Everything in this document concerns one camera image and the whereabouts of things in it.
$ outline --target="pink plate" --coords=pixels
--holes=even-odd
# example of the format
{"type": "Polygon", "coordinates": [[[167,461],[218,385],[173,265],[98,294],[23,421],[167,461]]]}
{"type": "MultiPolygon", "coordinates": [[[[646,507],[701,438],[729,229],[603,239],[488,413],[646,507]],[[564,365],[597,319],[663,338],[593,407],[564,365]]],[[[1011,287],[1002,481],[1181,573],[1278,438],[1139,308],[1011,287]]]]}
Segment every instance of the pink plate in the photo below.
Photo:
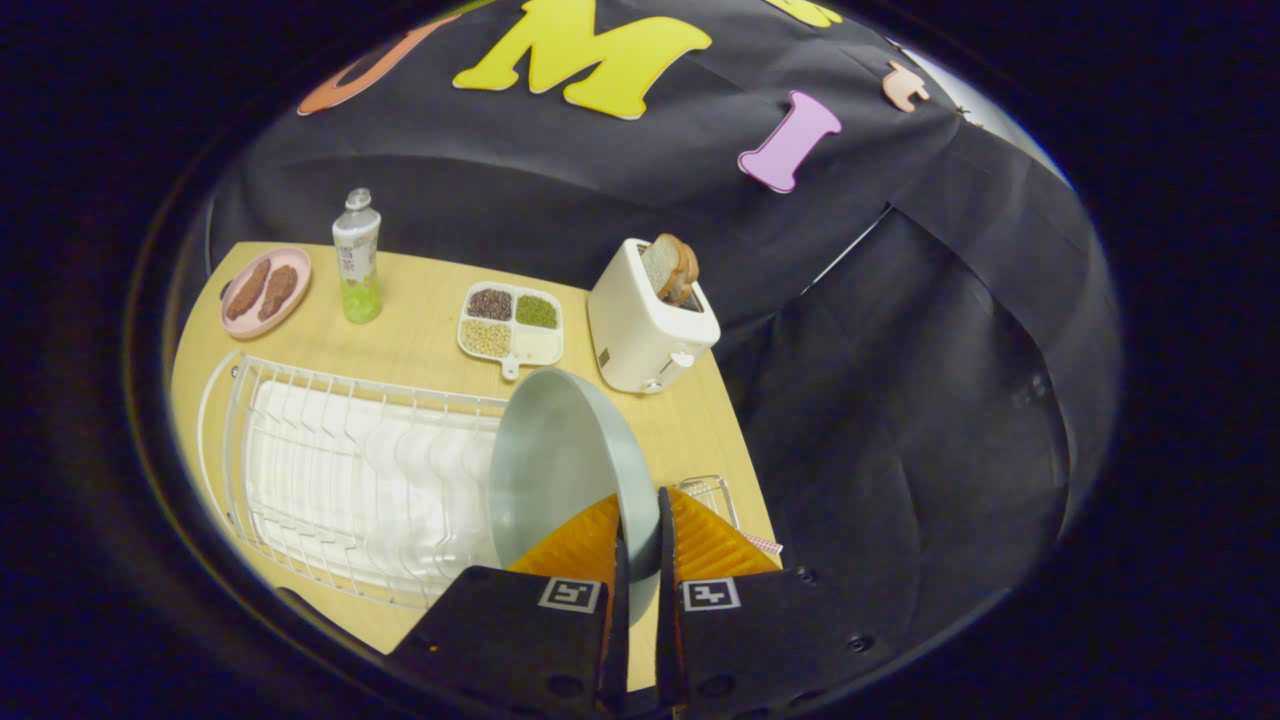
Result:
{"type": "Polygon", "coordinates": [[[248,265],[244,265],[230,284],[227,286],[227,292],[223,293],[223,304],[219,318],[223,320],[223,328],[230,333],[232,337],[238,340],[248,340],[251,337],[257,337],[266,331],[280,324],[280,320],[289,316],[289,313],[298,305],[302,300],[302,295],[307,291],[307,283],[311,281],[311,256],[306,254],[305,250],[297,247],[276,247],[255,258],[248,265]],[[262,297],[266,296],[266,290],[259,296],[257,302],[234,320],[227,319],[227,307],[230,306],[232,299],[239,292],[239,288],[244,286],[248,277],[253,274],[253,268],[257,266],[262,260],[271,261],[271,272],[274,273],[276,268],[283,265],[292,265],[294,270],[298,272],[298,284],[289,293],[289,297],[284,300],[284,305],[275,311],[274,315],[265,320],[257,319],[257,311],[262,306],[262,297]]]}

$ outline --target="sausage patty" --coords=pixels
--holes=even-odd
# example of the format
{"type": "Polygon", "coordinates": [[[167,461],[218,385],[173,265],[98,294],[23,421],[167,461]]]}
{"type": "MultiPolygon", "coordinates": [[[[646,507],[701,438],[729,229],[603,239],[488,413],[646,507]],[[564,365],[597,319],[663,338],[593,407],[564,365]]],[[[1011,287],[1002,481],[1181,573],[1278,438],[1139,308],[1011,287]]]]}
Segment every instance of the sausage patty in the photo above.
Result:
{"type": "Polygon", "coordinates": [[[232,299],[232,304],[227,306],[227,319],[234,320],[257,302],[257,296],[262,295],[262,287],[266,284],[266,273],[271,270],[271,261],[262,260],[253,268],[250,274],[248,281],[241,287],[236,297],[232,299]]]}
{"type": "Polygon", "coordinates": [[[298,272],[292,265],[284,265],[271,273],[271,278],[266,281],[266,297],[262,299],[257,319],[265,320],[276,314],[296,287],[298,287],[298,272]]]}

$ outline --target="wire basket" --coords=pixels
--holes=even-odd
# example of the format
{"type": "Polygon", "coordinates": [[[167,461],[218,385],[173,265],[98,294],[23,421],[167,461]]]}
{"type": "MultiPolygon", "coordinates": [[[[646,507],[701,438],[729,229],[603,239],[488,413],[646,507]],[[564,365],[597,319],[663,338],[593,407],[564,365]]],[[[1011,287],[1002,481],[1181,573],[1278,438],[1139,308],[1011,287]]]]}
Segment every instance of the wire basket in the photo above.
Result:
{"type": "MultiPolygon", "coordinates": [[[[489,462],[507,402],[238,357],[220,512],[270,561],[340,592],[429,607],[497,566],[489,462]]],[[[204,470],[204,433],[197,428],[204,470]]],[[[210,497],[218,502],[214,488],[210,497]]]]}
{"type": "MultiPolygon", "coordinates": [[[[742,529],[737,524],[737,511],[733,510],[733,497],[728,492],[728,480],[721,475],[699,475],[681,480],[676,487],[689,497],[710,507],[721,519],[733,525],[735,530],[742,533],[742,529]]],[[[748,533],[742,533],[742,537],[764,552],[773,555],[782,553],[782,546],[773,541],[758,538],[748,533]]]]}

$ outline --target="white toaster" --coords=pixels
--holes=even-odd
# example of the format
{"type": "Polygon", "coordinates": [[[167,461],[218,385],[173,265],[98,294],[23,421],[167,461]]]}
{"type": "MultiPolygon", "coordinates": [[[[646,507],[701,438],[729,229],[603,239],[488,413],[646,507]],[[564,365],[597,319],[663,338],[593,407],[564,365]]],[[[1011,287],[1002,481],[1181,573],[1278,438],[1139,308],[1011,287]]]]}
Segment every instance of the white toaster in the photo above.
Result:
{"type": "Polygon", "coordinates": [[[719,340],[716,313],[696,282],[684,307],[658,300],[640,263],[648,245],[625,241],[586,297],[595,364],[622,392],[662,392],[719,340]]]}

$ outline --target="gray plate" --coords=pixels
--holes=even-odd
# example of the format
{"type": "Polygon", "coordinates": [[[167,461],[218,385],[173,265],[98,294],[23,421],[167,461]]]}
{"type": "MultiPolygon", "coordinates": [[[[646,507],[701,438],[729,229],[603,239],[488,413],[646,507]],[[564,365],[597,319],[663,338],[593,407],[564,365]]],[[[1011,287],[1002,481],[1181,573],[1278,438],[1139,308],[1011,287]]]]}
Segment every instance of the gray plate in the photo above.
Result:
{"type": "Polygon", "coordinates": [[[634,624],[658,580],[658,496],[627,421],[591,383],[557,368],[529,374],[502,415],[489,474],[498,561],[508,566],[589,506],[618,493],[634,624]]]}

